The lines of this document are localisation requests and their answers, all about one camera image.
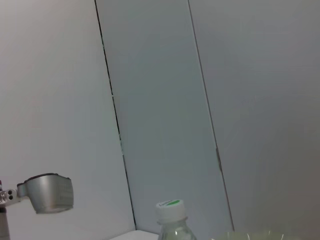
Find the white bottle cap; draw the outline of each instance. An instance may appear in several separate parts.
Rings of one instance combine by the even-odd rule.
[[[155,208],[159,224],[173,223],[187,218],[183,200],[159,202]]]

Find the silver lamp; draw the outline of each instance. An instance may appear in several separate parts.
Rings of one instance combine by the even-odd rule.
[[[34,176],[17,189],[3,191],[0,181],[0,240],[10,240],[6,207],[29,198],[37,214],[60,213],[74,206],[71,179],[57,173]]]

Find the lamp head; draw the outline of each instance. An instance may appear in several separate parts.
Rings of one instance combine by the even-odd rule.
[[[17,195],[29,197],[37,214],[60,213],[74,205],[71,179],[57,173],[34,176],[18,184]]]

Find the green label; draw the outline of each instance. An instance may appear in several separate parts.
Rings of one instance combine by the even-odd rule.
[[[169,202],[169,203],[167,204],[167,206],[173,205],[173,204],[177,204],[177,203],[179,203],[179,202],[180,202],[180,200],[172,201],[172,202]]]

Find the metal lamp arm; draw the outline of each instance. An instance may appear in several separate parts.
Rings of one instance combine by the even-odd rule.
[[[0,192],[0,208],[5,208],[10,205],[19,203],[23,200],[18,191],[15,189],[8,189]]]

